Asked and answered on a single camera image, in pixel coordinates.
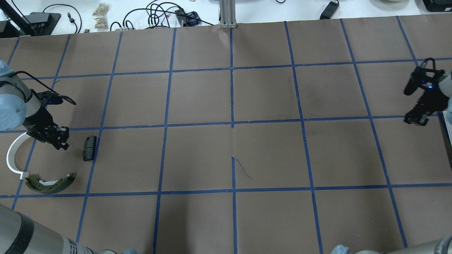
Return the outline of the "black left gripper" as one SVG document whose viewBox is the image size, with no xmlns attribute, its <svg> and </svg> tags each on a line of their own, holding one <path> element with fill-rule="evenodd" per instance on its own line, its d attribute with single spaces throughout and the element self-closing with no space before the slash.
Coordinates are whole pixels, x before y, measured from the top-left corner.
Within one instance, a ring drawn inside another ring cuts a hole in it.
<svg viewBox="0 0 452 254">
<path fill-rule="evenodd" d="M 41 143 L 52 143 L 57 150 L 69 148 L 69 127 L 58 126 L 48 111 L 37 111 L 27 117 L 27 135 Z"/>
</svg>

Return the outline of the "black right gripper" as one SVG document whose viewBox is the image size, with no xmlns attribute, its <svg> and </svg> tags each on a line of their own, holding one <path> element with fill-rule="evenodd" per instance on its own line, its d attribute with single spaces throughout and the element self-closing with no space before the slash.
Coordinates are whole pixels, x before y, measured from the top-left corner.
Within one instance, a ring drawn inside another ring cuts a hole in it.
<svg viewBox="0 0 452 254">
<path fill-rule="evenodd" d="M 418 126 L 427 125 L 429 119 L 436 111 L 444 111 L 448 106 L 449 97 L 442 92 L 425 90 L 412 110 L 405 114 L 404 122 Z"/>
</svg>

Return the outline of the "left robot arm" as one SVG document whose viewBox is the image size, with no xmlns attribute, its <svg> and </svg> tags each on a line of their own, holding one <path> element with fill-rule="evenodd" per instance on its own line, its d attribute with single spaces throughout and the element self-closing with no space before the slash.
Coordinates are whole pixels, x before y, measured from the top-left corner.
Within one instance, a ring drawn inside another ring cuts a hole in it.
<svg viewBox="0 0 452 254">
<path fill-rule="evenodd" d="M 37 93 L 30 89 L 18 76 L 25 74 L 34 79 L 47 91 Z M 26 71 L 14 71 L 6 62 L 0 62 L 0 129 L 9 131 L 24 126 L 26 135 L 49 143 L 57 150 L 67 150 L 69 127 L 58 126 L 47 110 L 48 105 L 60 105 L 63 101 L 72 105 L 76 102 L 55 92 Z"/>
</svg>

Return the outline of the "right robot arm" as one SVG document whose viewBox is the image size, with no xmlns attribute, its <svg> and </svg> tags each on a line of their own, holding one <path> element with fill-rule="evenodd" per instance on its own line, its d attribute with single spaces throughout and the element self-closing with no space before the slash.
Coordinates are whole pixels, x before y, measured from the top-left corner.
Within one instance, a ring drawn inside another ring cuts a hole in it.
<svg viewBox="0 0 452 254">
<path fill-rule="evenodd" d="M 437 111 L 445 111 L 444 118 L 451 123 L 451 74 L 444 70 L 417 67 L 410 76 L 404 94 L 410 96 L 418 88 L 423 90 L 423 94 L 414 108 L 405 114 L 403 121 L 407 124 L 425 126 L 429 116 Z"/>
</svg>

